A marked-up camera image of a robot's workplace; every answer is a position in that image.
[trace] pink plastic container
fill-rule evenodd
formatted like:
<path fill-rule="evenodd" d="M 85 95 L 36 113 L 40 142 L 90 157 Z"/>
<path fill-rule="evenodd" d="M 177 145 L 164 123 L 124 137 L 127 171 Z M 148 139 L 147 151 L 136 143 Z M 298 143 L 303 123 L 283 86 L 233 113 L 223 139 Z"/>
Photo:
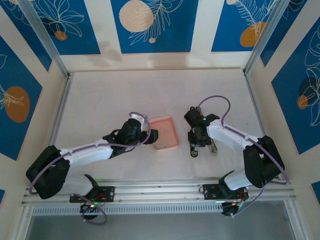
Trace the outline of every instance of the pink plastic container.
<path fill-rule="evenodd" d="M 153 144 L 157 152 L 176 149 L 179 139 L 171 116 L 153 118 L 149 121 L 152 129 L 158 130 L 159 138 Z"/>

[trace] white robotic arm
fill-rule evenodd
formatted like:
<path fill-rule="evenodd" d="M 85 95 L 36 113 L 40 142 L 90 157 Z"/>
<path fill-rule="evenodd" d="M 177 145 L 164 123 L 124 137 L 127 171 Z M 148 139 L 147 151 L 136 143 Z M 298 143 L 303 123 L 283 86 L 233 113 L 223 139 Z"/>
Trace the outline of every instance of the white robotic arm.
<path fill-rule="evenodd" d="M 94 143 L 60 150 L 48 146 L 28 169 L 26 176 L 42 199 L 51 198 L 55 194 L 86 196 L 98 185 L 89 175 L 73 174 L 74 170 L 116 157 L 125 153 L 126 148 L 154 143 L 158 139 L 158 131 L 149 129 L 147 135 L 143 131 L 144 122 L 142 115 L 133 113 L 121 129 L 114 130 Z"/>
<path fill-rule="evenodd" d="M 223 123 L 223 119 L 214 114 L 203 116 L 199 107 L 191 107 L 184 118 L 191 126 L 191 131 L 188 132 L 191 153 L 194 148 L 210 145 L 213 139 L 243 155 L 244 169 L 232 171 L 220 181 L 231 195 L 233 191 L 251 185 L 262 188 L 281 173 L 278 166 L 257 145 L 263 146 L 280 167 L 285 169 L 275 143 L 270 137 L 257 138 L 241 132 Z"/>
<path fill-rule="evenodd" d="M 206 128 L 208 136 L 234 149 L 239 155 L 242 155 L 244 149 L 246 149 L 247 146 L 251 146 L 252 143 L 249 142 L 248 139 L 245 139 L 239 136 L 238 134 L 228 130 L 226 127 L 234 129 L 237 132 L 247 136 L 247 138 L 250 138 L 256 142 L 258 141 L 258 138 L 256 136 L 248 135 L 228 124 L 224 124 L 223 126 L 221 119 L 216 119 L 212 121 L 210 125 Z M 224 182 L 228 186 L 228 188 L 233 191 L 242 187 L 252 185 L 252 183 L 246 177 L 244 169 L 238 169 L 230 173 L 228 176 L 225 177 Z"/>

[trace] white floor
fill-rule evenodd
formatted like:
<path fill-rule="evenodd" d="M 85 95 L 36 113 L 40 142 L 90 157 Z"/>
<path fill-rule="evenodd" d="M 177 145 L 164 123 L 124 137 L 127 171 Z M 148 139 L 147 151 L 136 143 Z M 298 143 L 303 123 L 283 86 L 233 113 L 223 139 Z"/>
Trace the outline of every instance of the white floor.
<path fill-rule="evenodd" d="M 240 69 L 77 72 L 56 146 L 71 148 L 95 142 L 120 129 L 132 111 L 146 114 L 148 119 L 170 115 L 179 138 L 178 148 L 156 152 L 152 145 L 143 145 L 87 165 L 79 173 L 95 179 L 221 177 L 243 167 L 242 155 L 216 142 L 218 156 L 211 156 L 206 147 L 192 158 L 187 137 L 190 126 L 184 119 L 191 106 L 211 95 L 230 99 L 231 111 L 225 119 L 228 124 L 261 136 Z M 223 99 L 210 99 L 201 109 L 204 115 L 222 117 L 227 107 Z"/>

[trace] beige circle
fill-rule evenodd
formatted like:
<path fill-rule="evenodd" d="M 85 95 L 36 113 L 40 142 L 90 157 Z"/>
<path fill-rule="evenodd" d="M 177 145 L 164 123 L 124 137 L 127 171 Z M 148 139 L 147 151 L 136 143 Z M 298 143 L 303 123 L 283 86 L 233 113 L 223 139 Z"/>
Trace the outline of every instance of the beige circle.
<path fill-rule="evenodd" d="M 233 5 L 236 2 L 238 2 L 238 0 L 226 0 L 226 4 L 228 4 L 228 5 Z"/>
<path fill-rule="evenodd" d="M 17 0 L 8 0 L 9 2 L 11 2 L 11 3 L 13 3 L 13 4 L 15 4 L 15 5 L 17 5 L 18 3 L 17 3 Z"/>
<path fill-rule="evenodd" d="M 132 33 L 147 30 L 154 22 L 154 15 L 143 1 L 128 1 L 120 9 L 119 18 L 122 26 Z"/>
<path fill-rule="evenodd" d="M 155 42 L 156 42 L 156 39 L 155 39 L 155 38 L 151 37 L 151 38 L 149 39 L 149 43 L 154 44 Z"/>

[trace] orange circle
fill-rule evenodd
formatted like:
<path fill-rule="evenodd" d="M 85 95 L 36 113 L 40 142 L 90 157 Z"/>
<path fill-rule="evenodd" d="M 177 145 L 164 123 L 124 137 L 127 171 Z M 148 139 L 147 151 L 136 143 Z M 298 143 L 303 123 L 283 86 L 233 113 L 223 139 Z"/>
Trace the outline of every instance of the orange circle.
<path fill-rule="evenodd" d="M 60 41 L 67 40 L 67 34 L 65 34 L 63 31 L 56 31 L 54 36 Z"/>
<path fill-rule="evenodd" d="M 298 107 L 303 110 L 308 107 L 308 98 L 305 95 L 301 95 L 297 101 Z"/>
<path fill-rule="evenodd" d="M 264 21 L 260 21 L 247 27 L 241 34 L 240 44 L 246 48 L 254 47 L 265 25 Z"/>
<path fill-rule="evenodd" d="M 28 93 L 20 86 L 12 86 L 5 92 L 4 97 L 9 100 L 5 104 L 5 112 L 8 117 L 16 123 L 23 123 L 30 110 Z"/>

